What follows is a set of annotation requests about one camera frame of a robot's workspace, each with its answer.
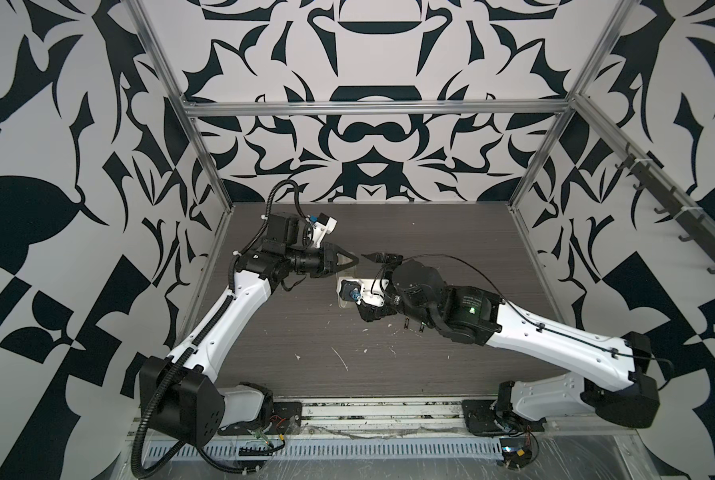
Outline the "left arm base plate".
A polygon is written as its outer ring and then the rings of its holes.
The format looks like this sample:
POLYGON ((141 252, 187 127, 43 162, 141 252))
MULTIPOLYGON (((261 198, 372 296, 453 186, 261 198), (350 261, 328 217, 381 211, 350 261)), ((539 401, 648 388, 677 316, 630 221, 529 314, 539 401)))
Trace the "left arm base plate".
POLYGON ((219 436, 251 435, 255 431, 265 434, 286 433, 300 425, 302 415, 302 402, 275 401, 265 406, 257 419, 221 427, 218 434, 219 436))

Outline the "white remote control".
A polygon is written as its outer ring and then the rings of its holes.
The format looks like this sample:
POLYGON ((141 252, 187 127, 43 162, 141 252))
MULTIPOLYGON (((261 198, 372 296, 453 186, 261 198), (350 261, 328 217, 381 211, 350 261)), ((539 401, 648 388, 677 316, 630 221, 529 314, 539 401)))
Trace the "white remote control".
POLYGON ((383 296, 388 285, 389 280, 387 279, 339 277, 337 280, 339 306, 342 309, 352 308, 357 305, 381 307, 385 304, 383 296))

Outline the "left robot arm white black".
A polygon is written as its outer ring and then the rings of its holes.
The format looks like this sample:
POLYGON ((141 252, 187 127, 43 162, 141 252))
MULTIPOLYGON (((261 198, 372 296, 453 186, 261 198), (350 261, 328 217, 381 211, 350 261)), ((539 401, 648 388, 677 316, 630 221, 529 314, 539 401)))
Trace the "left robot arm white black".
POLYGON ((338 222, 319 216, 269 214, 262 236, 235 255, 228 287, 198 326, 166 357, 152 357, 139 378, 139 438, 155 430, 203 447, 222 429, 263 425, 272 414, 267 390, 240 384, 226 393, 216 381, 241 333, 291 275, 324 278, 358 264, 357 256, 327 242, 338 222))

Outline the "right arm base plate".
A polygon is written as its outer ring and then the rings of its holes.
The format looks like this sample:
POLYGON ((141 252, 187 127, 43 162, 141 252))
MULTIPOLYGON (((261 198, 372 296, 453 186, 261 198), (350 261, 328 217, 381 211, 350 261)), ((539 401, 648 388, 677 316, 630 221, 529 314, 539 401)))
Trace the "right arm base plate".
POLYGON ((544 432, 545 424, 519 417, 511 404, 499 400, 463 400, 465 428, 475 436, 518 436, 529 431, 544 432))

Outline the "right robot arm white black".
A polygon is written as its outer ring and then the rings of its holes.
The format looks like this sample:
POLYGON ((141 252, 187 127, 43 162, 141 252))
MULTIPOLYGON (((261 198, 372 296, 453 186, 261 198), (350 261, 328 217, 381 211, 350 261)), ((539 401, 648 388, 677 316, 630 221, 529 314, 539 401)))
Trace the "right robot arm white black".
POLYGON ((495 427, 522 432, 548 417, 588 413, 625 428, 653 425, 661 400, 657 382, 647 374, 655 360, 647 336, 579 330, 529 312, 495 291, 451 285, 437 269, 415 259, 370 258, 383 266, 377 276, 347 277, 337 288, 363 321, 401 315, 455 343, 515 351, 565 371, 539 381, 503 382, 489 414, 495 427))

